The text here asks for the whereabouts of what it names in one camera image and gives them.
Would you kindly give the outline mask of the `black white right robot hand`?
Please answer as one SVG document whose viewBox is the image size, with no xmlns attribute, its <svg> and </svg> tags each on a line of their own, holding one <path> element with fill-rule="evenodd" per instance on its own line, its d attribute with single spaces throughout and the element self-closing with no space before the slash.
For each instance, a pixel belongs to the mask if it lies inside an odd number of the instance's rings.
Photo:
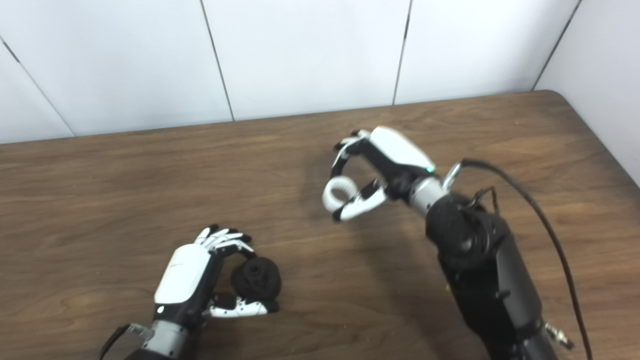
<svg viewBox="0 0 640 360">
<path fill-rule="evenodd" d="M 355 130 L 335 146 L 336 158 L 322 203 L 337 223 L 370 212 L 387 200 L 402 200 L 423 219 L 445 190 L 430 158 L 406 136 L 386 126 Z M 363 157 L 380 178 L 361 189 L 343 175 L 352 157 Z"/>
</svg>

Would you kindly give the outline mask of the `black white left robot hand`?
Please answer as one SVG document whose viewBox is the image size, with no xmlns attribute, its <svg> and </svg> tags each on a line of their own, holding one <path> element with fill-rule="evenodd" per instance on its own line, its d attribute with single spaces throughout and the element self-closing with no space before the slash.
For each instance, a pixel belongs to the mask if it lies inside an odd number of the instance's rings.
<svg viewBox="0 0 640 360">
<path fill-rule="evenodd" d="M 272 260 L 257 255 L 250 246 L 251 240 L 236 228 L 212 224 L 192 243 L 178 247 L 153 297 L 153 327 L 165 325 L 194 332 L 211 318 L 278 313 L 281 274 Z M 226 259 L 233 255 L 244 257 L 231 274 L 234 293 L 216 293 Z"/>
</svg>

